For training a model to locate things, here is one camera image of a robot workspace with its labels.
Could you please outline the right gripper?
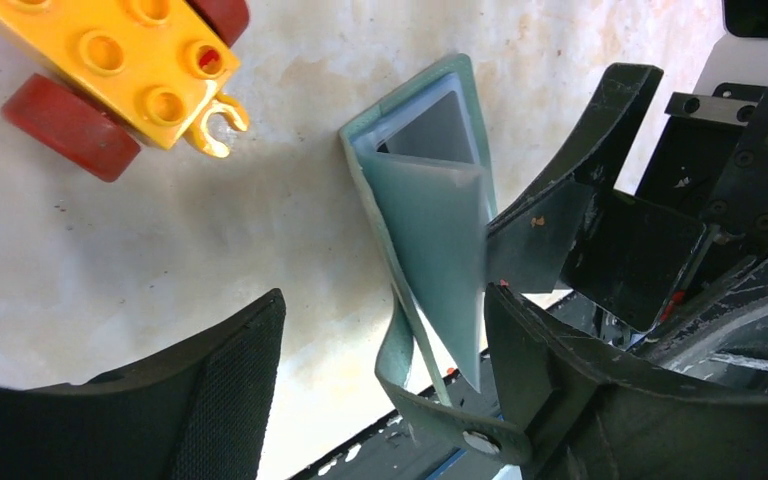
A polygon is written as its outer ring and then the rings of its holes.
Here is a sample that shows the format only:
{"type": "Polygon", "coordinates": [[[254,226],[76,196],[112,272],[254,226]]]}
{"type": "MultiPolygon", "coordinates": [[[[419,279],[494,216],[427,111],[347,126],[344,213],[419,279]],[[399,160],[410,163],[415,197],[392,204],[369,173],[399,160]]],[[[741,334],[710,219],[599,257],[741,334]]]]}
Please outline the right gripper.
{"type": "MultiPolygon", "coordinates": [[[[663,78],[614,63],[537,178],[488,226],[486,280],[549,293],[663,78]]],[[[768,86],[674,94],[636,192],[603,201],[560,318],[616,348],[768,393],[768,86]]]]}

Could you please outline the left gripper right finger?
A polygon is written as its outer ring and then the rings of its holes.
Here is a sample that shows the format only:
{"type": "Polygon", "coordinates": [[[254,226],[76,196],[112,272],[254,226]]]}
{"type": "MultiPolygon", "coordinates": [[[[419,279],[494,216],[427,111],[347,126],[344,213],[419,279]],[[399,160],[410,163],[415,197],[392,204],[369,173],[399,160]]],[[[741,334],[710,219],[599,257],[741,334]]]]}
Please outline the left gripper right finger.
{"type": "Polygon", "coordinates": [[[653,365],[491,284],[500,458],[533,479],[768,479],[768,394],[653,365]]]}

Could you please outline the green card holder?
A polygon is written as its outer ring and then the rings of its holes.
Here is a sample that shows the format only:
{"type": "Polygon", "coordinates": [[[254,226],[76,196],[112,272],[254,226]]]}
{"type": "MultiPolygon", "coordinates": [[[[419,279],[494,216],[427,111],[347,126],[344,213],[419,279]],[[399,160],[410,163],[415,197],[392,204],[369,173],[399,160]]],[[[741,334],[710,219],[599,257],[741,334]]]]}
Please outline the green card holder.
{"type": "Polygon", "coordinates": [[[411,425],[491,459],[527,463],[515,425],[452,401],[430,342],[480,385],[487,227],[497,204],[473,67],[447,55],[340,128],[393,292],[375,375],[411,425]]]}

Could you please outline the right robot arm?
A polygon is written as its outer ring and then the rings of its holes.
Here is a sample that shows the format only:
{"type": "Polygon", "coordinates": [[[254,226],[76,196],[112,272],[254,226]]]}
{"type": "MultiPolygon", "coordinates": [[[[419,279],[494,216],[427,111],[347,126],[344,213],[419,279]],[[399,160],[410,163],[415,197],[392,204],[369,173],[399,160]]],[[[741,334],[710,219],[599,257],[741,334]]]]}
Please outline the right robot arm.
{"type": "Polygon", "coordinates": [[[633,194],[615,188],[662,71],[603,73],[552,161],[489,227],[487,278],[572,289],[567,322],[697,378],[768,393],[768,1],[727,1],[633,194]]]}

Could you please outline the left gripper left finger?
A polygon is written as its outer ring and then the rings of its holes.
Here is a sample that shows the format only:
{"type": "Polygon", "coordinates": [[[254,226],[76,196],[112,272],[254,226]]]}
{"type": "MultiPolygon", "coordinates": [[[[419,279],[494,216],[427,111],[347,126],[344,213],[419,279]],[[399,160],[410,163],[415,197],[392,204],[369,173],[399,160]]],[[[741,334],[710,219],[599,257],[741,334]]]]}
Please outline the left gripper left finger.
{"type": "Polygon", "coordinates": [[[81,385],[0,387],[0,479],[253,479],[281,355],[272,289],[81,385]]]}

